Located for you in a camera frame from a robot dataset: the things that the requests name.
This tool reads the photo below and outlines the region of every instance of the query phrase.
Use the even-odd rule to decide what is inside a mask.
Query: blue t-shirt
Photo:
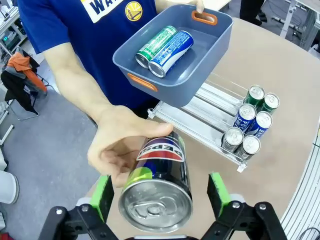
[[[130,85],[112,57],[156,16],[155,0],[18,0],[18,7],[36,53],[70,42],[112,104],[136,108],[152,98]]]

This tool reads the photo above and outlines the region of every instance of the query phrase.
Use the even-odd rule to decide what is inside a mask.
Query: bolt
[[[89,207],[87,205],[82,206],[81,208],[82,212],[87,212],[89,210]]]
[[[265,204],[260,204],[259,209],[266,210],[267,206]]]
[[[232,203],[232,207],[234,209],[238,209],[238,208],[240,208],[240,204],[238,202],[234,202],[234,203]]]
[[[55,213],[58,214],[58,215],[60,215],[60,214],[63,213],[63,211],[62,211],[61,209],[57,208],[56,211],[55,211]]]

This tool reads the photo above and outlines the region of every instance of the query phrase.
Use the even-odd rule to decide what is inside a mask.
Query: clear acrylic rack
[[[176,108],[161,101],[148,110],[149,118],[172,123],[175,128],[238,165],[237,171],[247,167],[247,161],[221,147],[224,132],[234,124],[248,90],[238,84],[211,73],[192,100]]]

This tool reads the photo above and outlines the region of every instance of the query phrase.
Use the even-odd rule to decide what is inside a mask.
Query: blue-gray bin
[[[167,8],[115,51],[114,64],[134,87],[171,106],[187,105],[226,53],[233,25],[232,18],[222,12],[205,9],[201,16],[193,5],[179,4]],[[194,44],[167,75],[160,78],[140,66],[135,55],[168,25],[189,32]]]

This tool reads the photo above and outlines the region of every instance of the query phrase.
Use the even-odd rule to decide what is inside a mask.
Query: orange jacket
[[[31,70],[30,58],[28,56],[23,56],[20,52],[16,52],[12,55],[7,64],[9,67],[15,68],[17,72],[22,71],[26,77],[39,89],[47,92],[47,87],[38,78],[38,76]]]

